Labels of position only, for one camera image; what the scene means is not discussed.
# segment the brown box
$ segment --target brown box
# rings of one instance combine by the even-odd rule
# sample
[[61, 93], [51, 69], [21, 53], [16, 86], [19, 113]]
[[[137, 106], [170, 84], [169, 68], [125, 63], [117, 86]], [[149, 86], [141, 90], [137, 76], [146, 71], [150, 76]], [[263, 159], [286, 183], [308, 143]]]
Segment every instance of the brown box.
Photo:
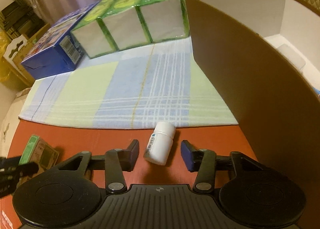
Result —
[[[258, 160], [305, 192], [298, 225], [319, 228], [320, 102], [310, 84], [320, 85], [320, 13], [301, 0], [186, 0], [186, 5], [195, 61]], [[276, 50], [276, 35], [306, 61], [303, 75]]]

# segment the barcode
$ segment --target barcode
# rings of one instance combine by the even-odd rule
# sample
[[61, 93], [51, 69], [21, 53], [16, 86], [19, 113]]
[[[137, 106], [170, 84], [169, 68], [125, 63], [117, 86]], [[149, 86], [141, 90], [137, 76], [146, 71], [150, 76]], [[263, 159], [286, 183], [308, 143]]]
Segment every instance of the barcode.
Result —
[[69, 37], [66, 36], [59, 43], [61, 48], [65, 51], [65, 53], [69, 56], [74, 64], [76, 64], [80, 58], [80, 53], [77, 51], [76, 47], [72, 44]]
[[146, 149], [146, 152], [150, 152], [151, 146], [152, 146], [152, 144], [153, 144], [153, 142], [154, 142], [154, 140], [155, 140], [155, 137], [156, 137], [156, 135], [153, 133], [153, 134], [151, 135], [151, 137], [150, 137], [150, 140], [149, 140], [149, 143], [148, 143], [148, 147], [147, 147], [147, 149]]
[[49, 167], [49, 163], [50, 163], [50, 160], [51, 160], [53, 153], [54, 153], [54, 151], [49, 146], [46, 146], [41, 154], [39, 164], [45, 171]]

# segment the plaid cloth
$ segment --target plaid cloth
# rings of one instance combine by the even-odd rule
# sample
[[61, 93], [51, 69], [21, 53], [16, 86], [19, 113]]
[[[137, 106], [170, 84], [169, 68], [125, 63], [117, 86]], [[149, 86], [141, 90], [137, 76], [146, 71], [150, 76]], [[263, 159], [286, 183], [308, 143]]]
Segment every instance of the plaid cloth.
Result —
[[37, 80], [20, 118], [104, 129], [237, 124], [195, 63], [190, 38], [85, 58], [74, 72]]

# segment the green tissue box pack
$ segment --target green tissue box pack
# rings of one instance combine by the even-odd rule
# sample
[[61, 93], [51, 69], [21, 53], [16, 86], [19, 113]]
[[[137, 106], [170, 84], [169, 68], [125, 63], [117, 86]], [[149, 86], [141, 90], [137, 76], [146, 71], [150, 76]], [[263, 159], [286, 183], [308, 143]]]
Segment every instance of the green tissue box pack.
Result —
[[72, 30], [90, 58], [185, 38], [184, 0], [101, 0]]

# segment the wooden tabletop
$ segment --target wooden tabletop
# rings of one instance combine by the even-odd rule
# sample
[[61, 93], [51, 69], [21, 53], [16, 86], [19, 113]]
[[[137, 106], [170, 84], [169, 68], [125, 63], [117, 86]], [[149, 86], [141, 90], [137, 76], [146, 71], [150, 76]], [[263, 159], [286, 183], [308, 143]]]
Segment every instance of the wooden tabletop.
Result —
[[[238, 125], [178, 128], [166, 166], [151, 164], [143, 159], [143, 153], [153, 130], [96, 130], [56, 127], [21, 120], [12, 140], [8, 157], [21, 155], [31, 135], [36, 134], [60, 151], [58, 162], [68, 159], [78, 152], [87, 150], [92, 155], [102, 155], [114, 148], [125, 149], [133, 139], [140, 142], [140, 154], [132, 172], [124, 172], [127, 186], [130, 184], [190, 184], [196, 173], [188, 172], [180, 154], [180, 143], [188, 140], [197, 148], [214, 150], [218, 155], [228, 156], [231, 151], [240, 151], [255, 159], [255, 155]], [[95, 171], [94, 183], [105, 186], [104, 171]], [[228, 181], [226, 172], [217, 172], [216, 187]], [[13, 211], [12, 197], [3, 198], [0, 211], [19, 226]]]

